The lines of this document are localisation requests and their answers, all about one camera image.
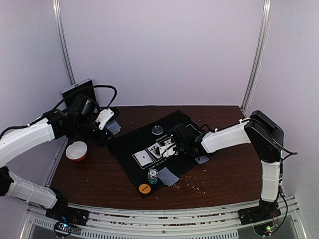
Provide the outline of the aluminium frame post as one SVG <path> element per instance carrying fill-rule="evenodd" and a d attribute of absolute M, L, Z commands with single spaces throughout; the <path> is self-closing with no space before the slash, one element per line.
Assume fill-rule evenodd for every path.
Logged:
<path fill-rule="evenodd" d="M 66 42 L 66 37 L 65 37 L 65 32 L 64 32 L 64 27 L 63 27 L 63 20 L 62 20 L 62 13 L 61 13 L 61 7 L 60 7 L 60 1 L 59 0 L 53 0 L 52 1 L 52 6 L 53 6 L 53 14 L 54 18 L 56 21 L 56 26 L 57 26 L 57 32 L 60 40 L 60 46 L 62 50 L 62 58 L 66 70 L 66 74 L 68 77 L 68 81 L 70 85 L 75 84 L 75 78 L 74 78 L 74 73 L 69 57 L 69 52 L 67 49 L 67 42 Z"/>
<path fill-rule="evenodd" d="M 269 23 L 271 19 L 271 10 L 272 10 L 272 0 L 264 0 L 263 11 L 262 11 L 262 18 L 261 24 L 259 29 L 259 36 L 257 40 L 257 46 L 255 50 L 255 56 L 253 59 L 253 64 L 248 80 L 248 85 L 245 91 L 245 95 L 243 98 L 243 102 L 241 105 L 241 110 L 244 114 L 248 113 L 248 108 L 251 104 L 254 91 L 257 85 L 260 68 L 261 68 L 261 59 L 264 52 L 264 48 L 266 45 Z"/>

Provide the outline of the blue playing card deck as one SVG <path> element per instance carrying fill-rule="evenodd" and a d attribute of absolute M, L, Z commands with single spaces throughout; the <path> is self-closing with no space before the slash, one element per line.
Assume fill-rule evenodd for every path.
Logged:
<path fill-rule="evenodd" d="M 121 131 L 121 126 L 117 123 L 116 120 L 107 122 L 105 128 L 108 129 L 113 135 L 116 135 Z"/>

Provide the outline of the ace of diamonds card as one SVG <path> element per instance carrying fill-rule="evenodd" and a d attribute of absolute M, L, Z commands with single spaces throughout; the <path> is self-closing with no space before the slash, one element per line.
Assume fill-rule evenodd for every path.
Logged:
<path fill-rule="evenodd" d="M 153 163 L 152 158 L 149 156 L 149 154 L 145 150 L 134 153 L 133 157 L 137 160 L 138 164 L 141 167 L 144 167 L 148 164 Z"/>

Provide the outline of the ten of diamonds card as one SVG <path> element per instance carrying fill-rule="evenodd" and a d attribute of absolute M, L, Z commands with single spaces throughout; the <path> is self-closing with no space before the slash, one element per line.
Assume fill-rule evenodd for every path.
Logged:
<path fill-rule="evenodd" d="M 174 145 L 174 141 L 172 139 L 168 139 L 168 140 L 164 141 L 165 147 L 169 147 L 171 145 Z"/>

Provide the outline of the multicolour poker chip stack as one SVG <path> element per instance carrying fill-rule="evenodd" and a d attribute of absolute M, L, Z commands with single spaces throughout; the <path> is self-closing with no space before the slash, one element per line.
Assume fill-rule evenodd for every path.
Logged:
<path fill-rule="evenodd" d="M 155 168 L 151 168 L 148 171 L 148 182 L 151 185 L 155 185 L 158 182 L 158 170 Z"/>

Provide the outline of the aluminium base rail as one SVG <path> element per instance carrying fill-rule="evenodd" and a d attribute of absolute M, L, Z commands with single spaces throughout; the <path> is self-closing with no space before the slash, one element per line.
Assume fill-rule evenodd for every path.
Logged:
<path fill-rule="evenodd" d="M 279 199 L 281 216 L 243 225 L 238 211 L 258 201 L 183 210 L 124 210 L 74 204 L 89 212 L 87 224 L 78 226 L 69 239 L 259 239 L 258 226 L 279 225 L 272 239 L 306 239 L 295 197 Z"/>

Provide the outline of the orange big blind button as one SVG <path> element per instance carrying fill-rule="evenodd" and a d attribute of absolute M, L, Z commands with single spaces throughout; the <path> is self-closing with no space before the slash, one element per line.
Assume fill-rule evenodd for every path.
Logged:
<path fill-rule="evenodd" d="M 142 194 L 148 194 L 151 192 L 151 187 L 149 184 L 141 184 L 138 188 L 139 192 Z"/>

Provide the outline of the black poker mat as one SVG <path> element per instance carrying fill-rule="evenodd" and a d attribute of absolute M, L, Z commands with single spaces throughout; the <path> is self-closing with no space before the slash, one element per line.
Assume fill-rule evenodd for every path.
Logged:
<path fill-rule="evenodd" d="M 142 194 L 139 192 L 141 197 L 144 198 L 149 196 L 166 186 L 159 178 L 155 185 L 151 185 L 148 182 L 148 171 L 151 168 L 155 168 L 159 172 L 166 167 L 174 175 L 180 177 L 182 174 L 198 165 L 195 159 L 186 155 L 175 155 L 167 158 L 161 157 L 160 159 L 155 159 L 147 150 L 150 146 L 156 143 L 160 146 L 164 146 L 164 141 L 171 139 L 168 132 L 180 123 L 185 125 L 192 124 L 194 127 L 199 127 L 188 115 L 184 114 L 180 110 L 177 110 L 161 118 L 160 120 L 112 139 L 107 143 L 110 153 L 113 154 L 119 161 L 128 178 L 138 192 L 138 188 L 141 184 L 150 185 L 151 192 L 148 194 Z M 161 135 L 152 134 L 152 128 L 155 125 L 160 125 L 163 128 L 163 133 Z M 137 160 L 133 157 L 134 153 L 142 150 L 145 150 L 153 160 L 153 163 L 144 167 L 141 167 Z"/>

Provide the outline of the clear dealer button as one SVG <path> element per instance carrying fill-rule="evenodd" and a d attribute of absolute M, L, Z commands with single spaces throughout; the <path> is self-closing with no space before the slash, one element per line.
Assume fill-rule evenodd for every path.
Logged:
<path fill-rule="evenodd" d="M 152 134 L 161 135 L 163 133 L 163 128 L 160 125 L 155 125 L 152 128 Z"/>

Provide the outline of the orange white bowl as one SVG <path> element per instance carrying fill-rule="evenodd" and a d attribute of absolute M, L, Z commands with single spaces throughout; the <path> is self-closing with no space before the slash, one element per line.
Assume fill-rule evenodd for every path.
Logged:
<path fill-rule="evenodd" d="M 79 162 L 85 159 L 87 155 L 87 144 L 83 141 L 76 141 L 66 148 L 66 157 L 74 162 Z"/>

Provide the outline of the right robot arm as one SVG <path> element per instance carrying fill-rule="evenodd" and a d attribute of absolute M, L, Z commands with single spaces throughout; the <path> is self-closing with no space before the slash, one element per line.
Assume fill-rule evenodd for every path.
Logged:
<path fill-rule="evenodd" d="M 222 129 L 196 132 L 180 123 L 169 131 L 171 141 L 156 149 L 164 158 L 183 154 L 193 159 L 213 155 L 224 149 L 247 148 L 258 160 L 261 168 L 261 194 L 263 202 L 256 208 L 259 219 L 267 219 L 274 211 L 273 202 L 279 195 L 282 180 L 282 152 L 284 131 L 260 110 Z"/>

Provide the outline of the dealt playing card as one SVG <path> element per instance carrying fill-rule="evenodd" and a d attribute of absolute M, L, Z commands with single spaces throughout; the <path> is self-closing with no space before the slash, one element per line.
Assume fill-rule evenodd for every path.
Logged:
<path fill-rule="evenodd" d="M 169 187 L 179 181 L 179 178 L 166 167 L 159 171 L 158 178 Z"/>
<path fill-rule="evenodd" d="M 179 177 L 177 177 L 173 173 L 167 172 L 164 174 L 163 182 L 165 185 L 171 187 L 172 185 L 174 185 L 178 181 L 179 181 Z"/>
<path fill-rule="evenodd" d="M 209 158 L 208 158 L 207 156 L 200 156 L 200 157 L 195 158 L 195 161 L 196 161 L 198 164 L 204 164 L 204 163 L 206 163 L 207 161 L 209 161 Z"/>

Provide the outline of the aluminium frame post right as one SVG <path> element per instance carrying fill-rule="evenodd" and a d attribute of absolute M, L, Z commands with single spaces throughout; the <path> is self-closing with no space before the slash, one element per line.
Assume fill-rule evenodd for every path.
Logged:
<path fill-rule="evenodd" d="M 261 59 L 264 52 L 264 48 L 266 45 L 269 23 L 271 19 L 271 10 L 272 10 L 272 0 L 264 0 L 263 11 L 262 11 L 262 18 L 261 24 L 259 29 L 259 36 L 257 40 L 257 46 L 255 50 L 255 56 L 253 59 L 253 64 L 248 80 L 248 85 L 245 91 L 245 95 L 243 98 L 243 102 L 241 105 L 241 110 L 244 114 L 248 113 L 248 108 L 251 104 L 254 91 L 257 85 L 260 68 L 261 68 Z"/>

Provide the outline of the aluminium poker chip case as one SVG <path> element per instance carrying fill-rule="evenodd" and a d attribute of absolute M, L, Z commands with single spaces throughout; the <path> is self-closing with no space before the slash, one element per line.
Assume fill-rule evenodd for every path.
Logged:
<path fill-rule="evenodd" d="M 82 94 L 92 100 L 96 100 L 95 91 L 89 86 L 93 86 L 93 80 L 91 78 L 73 84 L 60 91 L 63 99 L 65 100 L 66 107 L 70 107 L 79 94 Z"/>

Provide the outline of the aluminium frame post left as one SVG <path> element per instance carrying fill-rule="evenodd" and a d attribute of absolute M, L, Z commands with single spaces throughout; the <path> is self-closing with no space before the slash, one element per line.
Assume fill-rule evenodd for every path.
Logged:
<path fill-rule="evenodd" d="M 60 7 L 60 1 L 59 0 L 53 0 L 52 1 L 52 6 L 53 6 L 53 14 L 54 18 L 56 21 L 56 26 L 57 26 L 57 32 L 60 40 L 60 46 L 62 50 L 62 58 L 66 70 L 66 74 L 68 77 L 68 81 L 70 85 L 75 84 L 75 78 L 74 78 L 74 73 L 69 57 L 69 52 L 67 49 L 67 42 L 66 42 L 66 37 L 65 37 L 65 32 L 64 32 L 64 27 L 63 27 L 63 20 L 62 20 L 62 13 L 61 13 L 61 7 Z"/>

